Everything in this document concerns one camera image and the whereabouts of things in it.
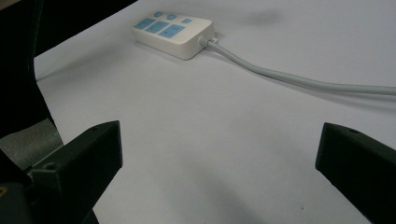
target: gray cable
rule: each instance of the gray cable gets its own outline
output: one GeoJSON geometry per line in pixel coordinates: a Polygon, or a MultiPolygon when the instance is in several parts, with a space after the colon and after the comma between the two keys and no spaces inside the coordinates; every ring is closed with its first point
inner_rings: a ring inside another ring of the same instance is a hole
{"type": "Polygon", "coordinates": [[[366,93],[366,94],[378,94],[378,95],[394,95],[396,96],[396,87],[382,87],[382,86],[363,86],[363,85],[348,85],[348,84],[336,84],[329,82],[316,81],[313,79],[298,77],[295,75],[277,72],[274,70],[261,68],[254,64],[248,63],[236,55],[232,54],[227,49],[224,49],[220,45],[214,43],[212,40],[201,36],[199,43],[203,47],[209,47],[216,53],[230,59],[231,61],[241,65],[242,67],[250,70],[259,75],[274,78],[280,81],[284,81],[300,87],[308,89],[324,90],[324,91],[342,91],[342,92],[355,92],[355,93],[366,93]]]}

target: table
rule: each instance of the table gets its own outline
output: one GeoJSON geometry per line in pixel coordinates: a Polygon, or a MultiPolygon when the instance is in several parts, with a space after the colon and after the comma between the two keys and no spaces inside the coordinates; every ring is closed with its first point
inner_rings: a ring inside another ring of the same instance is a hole
{"type": "Polygon", "coordinates": [[[138,1],[35,58],[65,143],[120,121],[124,164],[94,207],[100,223],[369,223],[315,169],[318,143],[330,122],[395,147],[395,98],[136,43],[129,27],[157,9],[212,20],[223,47],[262,67],[396,86],[394,1],[138,1]]]}

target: screw hole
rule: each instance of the screw hole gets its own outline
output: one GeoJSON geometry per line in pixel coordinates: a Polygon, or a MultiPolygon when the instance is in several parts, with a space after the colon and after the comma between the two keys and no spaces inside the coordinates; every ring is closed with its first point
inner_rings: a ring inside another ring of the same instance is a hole
{"type": "Polygon", "coordinates": [[[44,165],[44,169],[46,170],[55,170],[56,169],[56,163],[55,162],[50,162],[44,165]]]}

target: power strip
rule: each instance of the power strip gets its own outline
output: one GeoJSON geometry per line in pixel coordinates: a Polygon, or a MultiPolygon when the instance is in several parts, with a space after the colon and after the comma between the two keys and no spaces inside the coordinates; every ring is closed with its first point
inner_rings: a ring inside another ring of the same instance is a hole
{"type": "Polygon", "coordinates": [[[212,21],[164,11],[149,13],[131,30],[137,41],[182,60],[204,48],[199,43],[200,36],[217,42],[212,21]]]}

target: black plastic bracket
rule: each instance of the black plastic bracket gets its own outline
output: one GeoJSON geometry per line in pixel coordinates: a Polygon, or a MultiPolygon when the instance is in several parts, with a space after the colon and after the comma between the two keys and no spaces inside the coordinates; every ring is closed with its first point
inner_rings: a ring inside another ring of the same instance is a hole
{"type": "Polygon", "coordinates": [[[371,222],[396,223],[396,151],[356,130],[325,123],[316,168],[371,222]]]}
{"type": "Polygon", "coordinates": [[[3,173],[14,175],[0,176],[0,222],[97,224],[92,209],[121,166],[117,120],[93,126],[34,165],[29,174],[12,161],[2,164],[3,173]]]}

